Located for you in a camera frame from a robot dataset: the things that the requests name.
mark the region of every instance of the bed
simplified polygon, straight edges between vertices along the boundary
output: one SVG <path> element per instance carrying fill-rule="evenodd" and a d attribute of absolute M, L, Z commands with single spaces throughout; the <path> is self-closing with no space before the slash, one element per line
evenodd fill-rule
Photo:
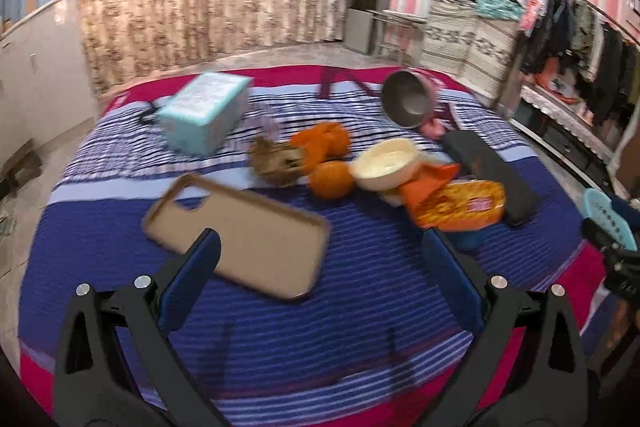
<path fill-rule="evenodd" d="M 193 75 L 117 97 L 54 188 L 31 248 L 20 297 L 20 376 L 39 403 L 51 411 L 58 334 L 76 286 L 114 289 L 158 269 L 167 253 L 145 237 L 141 220 L 173 179 L 198 171 L 317 212 L 332 226 L 320 279 L 305 301 L 284 304 L 218 278 L 207 283 L 185 326 L 170 336 L 204 393 L 237 426 L 411 425 L 471 341 L 421 262 L 420 232 L 402 208 L 373 194 L 322 202 L 302 185 L 265 187 L 246 164 L 258 132 L 287 139 L 319 120 L 348 129 L 352 154 L 407 136 L 444 155 L 436 142 L 385 120 L 376 90 L 396 70 L 236 71 L 254 77 L 250 110 L 206 159 L 167 150 L 159 127 L 138 120 L 149 101 L 162 103 Z M 580 238 L 573 201 L 506 122 L 447 75 L 431 74 L 442 88 L 437 117 L 448 128 L 476 131 L 540 196 L 526 226 L 488 229 L 479 262 L 528 289 L 564 285 L 593 349 L 605 327 L 594 320 L 604 271 L 599 253 Z M 126 331 L 120 340 L 143 396 L 161 407 Z M 499 396 L 520 340 L 516 332 L 484 404 Z"/>

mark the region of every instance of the orange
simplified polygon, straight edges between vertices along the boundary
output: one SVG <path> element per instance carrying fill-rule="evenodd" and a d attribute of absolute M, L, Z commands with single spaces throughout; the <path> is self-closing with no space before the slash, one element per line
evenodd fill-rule
<path fill-rule="evenodd" d="M 329 156 L 339 158 L 349 152 L 349 133 L 339 123 L 327 122 L 316 125 L 318 130 L 330 139 Z"/>
<path fill-rule="evenodd" d="M 355 187 L 355 181 L 346 162 L 321 163 L 309 176 L 311 191 L 323 200 L 345 197 Z"/>
<path fill-rule="evenodd" d="M 319 135 L 320 133 L 318 133 L 318 130 L 315 127 L 309 127 L 308 129 L 298 131 L 289 138 L 289 145 L 292 147 L 304 148 L 306 144 L 318 138 Z"/>
<path fill-rule="evenodd" d="M 319 136 L 308 142 L 304 146 L 305 162 L 303 172 L 311 174 L 325 159 L 329 150 L 329 140 L 324 136 Z"/>

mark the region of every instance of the cardboard box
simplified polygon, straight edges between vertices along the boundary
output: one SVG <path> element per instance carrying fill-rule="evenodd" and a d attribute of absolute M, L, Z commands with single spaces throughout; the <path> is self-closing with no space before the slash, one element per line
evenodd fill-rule
<path fill-rule="evenodd" d="M 156 117 L 172 149 L 211 156 L 247 108 L 252 78 L 207 72 L 184 86 Z"/>

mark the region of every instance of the red fabric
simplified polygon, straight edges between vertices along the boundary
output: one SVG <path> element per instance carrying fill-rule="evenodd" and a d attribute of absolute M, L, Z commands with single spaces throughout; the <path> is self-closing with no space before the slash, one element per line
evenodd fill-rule
<path fill-rule="evenodd" d="M 284 66 L 261 70 L 234 70 L 233 73 L 245 74 L 254 78 L 254 86 L 276 87 L 295 84 L 318 84 L 348 80 L 340 68 L 325 66 Z M 381 84 L 389 74 L 400 68 L 376 68 L 373 70 L 350 70 L 355 80 Z M 467 89 L 453 81 L 443 73 L 424 70 L 441 81 L 447 89 Z M 116 97 L 105 112 L 121 107 L 125 103 L 136 101 L 149 102 L 169 96 L 178 91 L 194 78 L 194 74 L 176 76 L 140 84 Z M 559 277 L 558 282 L 566 289 L 571 301 L 578 327 L 581 328 L 590 311 L 593 295 L 604 277 L 601 255 L 591 245 L 585 246 L 569 268 Z M 496 401 L 507 382 L 511 367 L 515 362 L 523 331 L 516 330 L 511 335 L 502 362 L 491 385 L 482 397 L 479 407 L 485 407 Z M 410 427 L 420 416 L 425 406 L 442 390 L 444 384 L 453 374 L 455 367 L 449 367 L 437 377 L 418 389 L 407 391 L 394 397 L 390 402 L 372 407 L 361 413 L 350 415 L 330 422 L 318 424 L 322 427 Z M 42 408 L 51 414 L 53 375 L 39 367 L 25 353 L 20 356 L 20 377 L 22 383 L 30 391 Z"/>
<path fill-rule="evenodd" d="M 341 82 L 354 78 L 360 82 L 370 82 L 372 84 L 382 84 L 386 77 L 401 68 L 374 68 L 372 70 L 348 70 L 344 68 L 332 68 L 329 66 L 282 66 L 279 68 L 262 68 L 253 70 L 233 70 L 229 73 L 244 74 L 254 78 L 255 87 L 278 87 L 278 86 L 312 86 L 319 87 L 326 82 Z M 437 71 L 420 70 L 430 74 L 432 77 L 441 81 L 447 89 L 455 89 L 459 91 L 469 92 L 466 87 L 444 73 Z M 171 78 L 162 78 L 161 80 L 153 80 L 145 84 L 131 87 L 107 106 L 104 113 L 111 109 L 121 107 L 131 102 L 151 102 L 162 96 L 170 96 L 175 94 L 179 89 L 184 87 L 195 74 L 185 74 L 184 76 L 172 76 Z"/>
<path fill-rule="evenodd" d="M 53 411 L 53 375 L 20 352 L 20 379 L 47 414 Z"/>

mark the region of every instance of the black case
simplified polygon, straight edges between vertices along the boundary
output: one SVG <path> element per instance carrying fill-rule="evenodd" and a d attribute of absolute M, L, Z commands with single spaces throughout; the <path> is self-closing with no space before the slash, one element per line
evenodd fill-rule
<path fill-rule="evenodd" d="M 504 185 L 504 220 L 512 227 L 526 222 L 535 212 L 538 196 L 520 174 L 473 131 L 450 131 L 442 138 L 444 151 L 476 178 Z"/>

